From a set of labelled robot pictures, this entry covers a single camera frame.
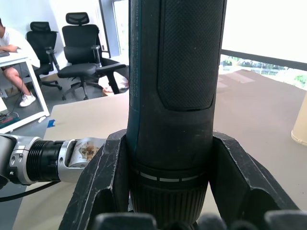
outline person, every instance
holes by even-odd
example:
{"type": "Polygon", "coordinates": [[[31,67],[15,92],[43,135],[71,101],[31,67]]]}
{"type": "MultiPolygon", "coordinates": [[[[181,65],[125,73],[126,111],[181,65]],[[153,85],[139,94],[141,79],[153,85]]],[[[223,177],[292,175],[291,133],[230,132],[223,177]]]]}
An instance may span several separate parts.
{"type": "MultiPolygon", "coordinates": [[[[17,52],[17,49],[21,49],[29,57],[34,70],[40,67],[40,61],[36,53],[24,36],[14,29],[4,27],[0,18],[0,51],[17,52]]],[[[32,104],[36,98],[27,89],[23,81],[23,77],[29,75],[26,63],[7,66],[2,70],[4,76],[23,93],[22,101],[19,105],[27,107],[32,104]]]]}

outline laptop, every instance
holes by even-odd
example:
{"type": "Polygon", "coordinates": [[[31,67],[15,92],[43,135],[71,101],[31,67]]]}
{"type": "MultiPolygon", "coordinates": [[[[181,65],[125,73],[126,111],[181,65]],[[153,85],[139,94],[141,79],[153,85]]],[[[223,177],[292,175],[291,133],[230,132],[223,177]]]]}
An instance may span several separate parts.
{"type": "Polygon", "coordinates": [[[0,51],[0,58],[1,57],[6,57],[6,56],[9,56],[10,53],[9,52],[6,52],[6,51],[0,51]]]}

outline blue tape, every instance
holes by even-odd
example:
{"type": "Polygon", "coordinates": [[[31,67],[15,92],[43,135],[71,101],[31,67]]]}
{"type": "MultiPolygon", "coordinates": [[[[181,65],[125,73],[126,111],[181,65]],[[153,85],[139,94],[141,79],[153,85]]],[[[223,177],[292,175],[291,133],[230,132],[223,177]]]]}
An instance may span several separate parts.
{"type": "Polygon", "coordinates": [[[47,128],[50,128],[50,127],[55,127],[55,125],[53,124],[56,120],[50,120],[48,122],[48,125],[47,125],[47,128]]]}

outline office chair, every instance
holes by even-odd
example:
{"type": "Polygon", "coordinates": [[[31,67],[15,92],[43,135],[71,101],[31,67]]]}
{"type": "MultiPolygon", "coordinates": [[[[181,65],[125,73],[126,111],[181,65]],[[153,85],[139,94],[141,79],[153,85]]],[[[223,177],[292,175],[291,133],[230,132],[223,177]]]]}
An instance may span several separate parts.
{"type": "Polygon", "coordinates": [[[41,74],[47,75],[54,70],[53,59],[46,51],[54,50],[57,32],[51,31],[48,22],[32,22],[30,23],[30,28],[32,31],[29,31],[26,37],[40,60],[40,68],[34,71],[39,86],[57,87],[59,90],[62,90],[57,80],[41,81],[39,77],[41,74]]]}
{"type": "Polygon", "coordinates": [[[99,41],[99,29],[94,24],[89,23],[86,12],[67,13],[66,22],[71,25],[62,28],[65,41],[64,54],[70,66],[58,71],[59,78],[79,78],[80,82],[72,84],[71,88],[64,92],[62,99],[74,90],[82,87],[85,98],[88,99],[85,87],[87,85],[102,89],[98,83],[95,73],[107,75],[109,84],[114,93],[120,93],[114,79],[114,71],[126,67],[124,64],[116,63],[109,66],[102,66],[102,50],[99,41]]]}

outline mesh chair back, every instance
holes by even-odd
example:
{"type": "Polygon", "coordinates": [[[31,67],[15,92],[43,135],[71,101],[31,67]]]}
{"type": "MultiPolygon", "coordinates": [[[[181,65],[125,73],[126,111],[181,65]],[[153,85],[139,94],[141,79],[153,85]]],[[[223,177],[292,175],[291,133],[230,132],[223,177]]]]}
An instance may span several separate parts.
{"type": "Polygon", "coordinates": [[[100,45],[98,27],[88,24],[89,17],[85,12],[67,13],[66,22],[72,24],[62,28],[65,41],[64,53],[68,62],[71,64],[95,63],[91,46],[100,45]]]}
{"type": "Polygon", "coordinates": [[[30,24],[32,31],[28,32],[27,41],[32,46],[41,64],[48,64],[49,57],[46,47],[54,49],[57,32],[51,31],[48,22],[33,22],[30,24]]]}

